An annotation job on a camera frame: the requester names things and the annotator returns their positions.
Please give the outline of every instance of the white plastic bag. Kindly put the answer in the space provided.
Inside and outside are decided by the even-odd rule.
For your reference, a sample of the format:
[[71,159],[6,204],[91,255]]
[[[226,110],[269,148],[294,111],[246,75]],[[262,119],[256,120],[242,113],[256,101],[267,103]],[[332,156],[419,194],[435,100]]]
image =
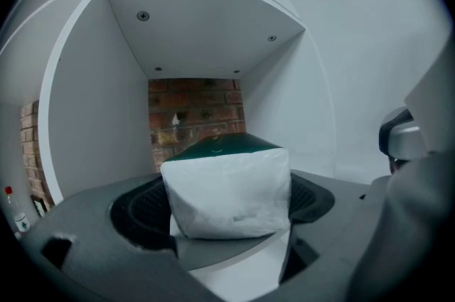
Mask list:
[[187,237],[260,237],[289,227],[286,149],[170,160],[161,173],[172,214]]

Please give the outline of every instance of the screw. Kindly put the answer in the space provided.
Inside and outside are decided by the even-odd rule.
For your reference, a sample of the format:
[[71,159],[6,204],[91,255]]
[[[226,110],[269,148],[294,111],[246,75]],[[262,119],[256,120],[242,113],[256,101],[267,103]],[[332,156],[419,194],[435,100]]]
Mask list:
[[138,18],[140,21],[148,21],[149,18],[150,18],[150,15],[149,15],[149,13],[147,13],[146,11],[140,11],[140,12],[137,14],[137,18]]

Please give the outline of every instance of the small bottle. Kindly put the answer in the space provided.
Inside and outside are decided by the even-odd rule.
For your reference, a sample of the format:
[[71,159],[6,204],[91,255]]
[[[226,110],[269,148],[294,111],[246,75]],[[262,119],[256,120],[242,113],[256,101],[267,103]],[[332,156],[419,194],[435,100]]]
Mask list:
[[14,222],[20,232],[26,232],[30,229],[30,222],[28,222],[26,214],[22,212],[21,206],[19,206],[16,198],[13,195],[13,189],[8,186],[5,187],[5,193],[8,200],[9,209],[13,215]]

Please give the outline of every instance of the brick wall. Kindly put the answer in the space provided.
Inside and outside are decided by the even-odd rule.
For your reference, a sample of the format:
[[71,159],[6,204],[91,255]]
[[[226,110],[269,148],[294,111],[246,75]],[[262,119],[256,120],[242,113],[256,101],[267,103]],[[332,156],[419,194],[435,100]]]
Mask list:
[[21,143],[23,164],[26,168],[27,177],[31,184],[33,195],[42,198],[45,206],[49,210],[54,206],[50,196],[46,177],[41,164],[40,148],[38,143],[38,105],[33,104],[24,106],[21,109]]
[[[180,121],[173,125],[174,116]],[[149,124],[156,169],[207,136],[246,132],[237,80],[149,81]]]

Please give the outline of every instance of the package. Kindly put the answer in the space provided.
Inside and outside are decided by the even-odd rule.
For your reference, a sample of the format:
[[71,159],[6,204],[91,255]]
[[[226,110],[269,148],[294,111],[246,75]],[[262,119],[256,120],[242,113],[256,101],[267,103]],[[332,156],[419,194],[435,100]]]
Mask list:
[[206,138],[165,161],[161,173],[187,237],[260,237],[289,227],[288,151],[256,136]]

